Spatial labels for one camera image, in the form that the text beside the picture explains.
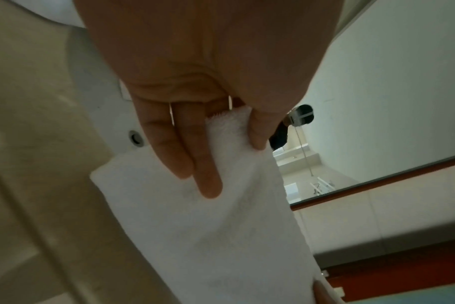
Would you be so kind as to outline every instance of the red trim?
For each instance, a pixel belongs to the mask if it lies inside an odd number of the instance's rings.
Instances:
[[[436,163],[433,163],[433,164],[430,164],[427,166],[418,167],[418,168],[415,168],[412,170],[400,172],[398,174],[394,174],[394,175],[391,175],[391,176],[388,176],[385,178],[373,180],[373,181],[363,183],[363,184],[360,184],[360,185],[357,185],[354,187],[341,189],[341,190],[338,190],[338,191],[330,193],[330,194],[310,198],[305,201],[293,204],[290,207],[291,207],[292,211],[304,209],[307,207],[311,207],[314,205],[328,202],[330,200],[335,200],[335,199],[353,195],[353,194],[356,194],[359,192],[368,191],[368,190],[371,190],[374,188],[382,187],[382,186],[396,183],[396,182],[399,182],[399,181],[402,181],[405,179],[409,179],[409,178],[413,178],[413,177],[420,176],[423,174],[428,174],[428,173],[435,172],[438,170],[446,169],[446,168],[449,168],[452,166],[455,166],[455,158],[450,158],[450,159],[436,162]]]
[[[455,241],[330,267],[327,280],[342,287],[343,300],[455,283]]]

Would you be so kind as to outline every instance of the hand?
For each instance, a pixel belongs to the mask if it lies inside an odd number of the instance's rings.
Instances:
[[[336,304],[336,301],[331,298],[328,291],[320,281],[315,281],[312,288],[316,304]]]
[[[193,176],[208,198],[223,185],[206,137],[206,108],[227,104],[228,96],[251,106],[247,133],[264,149],[306,93],[342,3],[75,0],[126,84],[156,155],[177,177]]]

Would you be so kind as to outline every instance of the small hole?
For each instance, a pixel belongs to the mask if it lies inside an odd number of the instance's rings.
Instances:
[[[132,144],[136,147],[144,146],[143,137],[137,131],[129,131],[129,140],[131,140]]]

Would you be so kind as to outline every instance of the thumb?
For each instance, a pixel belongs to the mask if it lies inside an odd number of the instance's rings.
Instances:
[[[286,113],[268,113],[253,109],[247,124],[247,135],[251,145],[258,150],[264,150],[266,142],[271,137]]]

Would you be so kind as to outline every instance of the white towel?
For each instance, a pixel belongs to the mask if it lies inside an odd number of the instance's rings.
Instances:
[[[321,275],[286,200],[272,150],[248,142],[248,108],[207,122],[222,194],[203,198],[152,148],[92,173],[126,234],[183,304],[311,304]]]

